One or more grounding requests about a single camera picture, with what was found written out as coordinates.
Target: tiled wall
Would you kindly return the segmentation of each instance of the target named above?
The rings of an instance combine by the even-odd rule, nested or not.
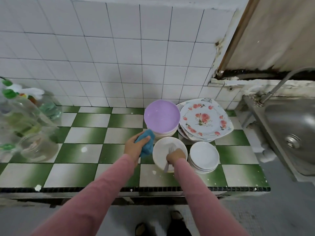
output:
[[[237,93],[232,97],[225,88],[204,85],[212,74],[215,42],[224,37],[233,14],[0,0],[0,75],[42,88],[62,105],[146,107],[161,98],[178,103],[217,96],[228,108]]]

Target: blue cloth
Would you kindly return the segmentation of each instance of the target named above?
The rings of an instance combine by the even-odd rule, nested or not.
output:
[[[153,152],[153,141],[155,138],[155,135],[153,133],[152,130],[148,129],[146,130],[142,135],[140,135],[137,140],[135,141],[135,143],[137,143],[138,141],[140,141],[141,139],[150,136],[150,140],[142,147],[142,151],[140,154],[140,157],[144,157],[144,156],[149,156],[152,154]]]

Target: floral plate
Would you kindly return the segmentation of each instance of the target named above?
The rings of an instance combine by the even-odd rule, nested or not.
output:
[[[233,131],[233,124],[224,109],[214,100],[195,99],[180,111],[180,125],[202,139],[216,139]]]
[[[193,100],[187,100],[187,101],[184,101],[182,103],[179,103],[177,104],[177,108],[178,110],[180,111],[186,104],[190,103],[191,101],[194,101],[194,100],[204,100],[204,101],[208,101],[209,99],[208,98],[198,98],[198,99],[193,99]],[[212,142],[214,141],[215,138],[211,138],[211,139],[202,139],[202,138],[199,138],[199,137],[195,137],[194,135],[190,134],[189,132],[186,131],[185,128],[183,128],[180,124],[178,124],[178,128],[177,128],[178,132],[186,139],[188,140],[191,140],[191,141],[194,141],[194,142]]]

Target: hand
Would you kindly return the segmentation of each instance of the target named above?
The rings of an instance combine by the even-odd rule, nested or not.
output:
[[[150,136],[147,136],[143,139],[141,139],[140,141],[138,141],[137,143],[135,143],[135,141],[137,140],[137,138],[143,134],[143,132],[138,133],[137,135],[134,135],[133,137],[131,137],[128,141],[126,141],[125,143],[125,150],[124,150],[124,154],[128,154],[133,162],[135,163],[135,167],[138,164],[138,160],[139,160],[139,156],[142,150],[142,147],[150,140]]]
[[[180,158],[184,158],[186,160],[186,155],[180,148],[177,148],[175,151],[166,156],[166,160],[168,161],[168,163],[172,164],[173,166],[175,162]]]

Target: stack of bowls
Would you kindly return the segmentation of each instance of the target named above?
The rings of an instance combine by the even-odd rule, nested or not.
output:
[[[192,145],[188,162],[199,174],[207,174],[214,171],[220,158],[217,149],[206,142],[197,142]]]
[[[169,101],[157,100],[151,103],[144,112],[144,122],[156,137],[172,136],[178,128],[180,111]]]

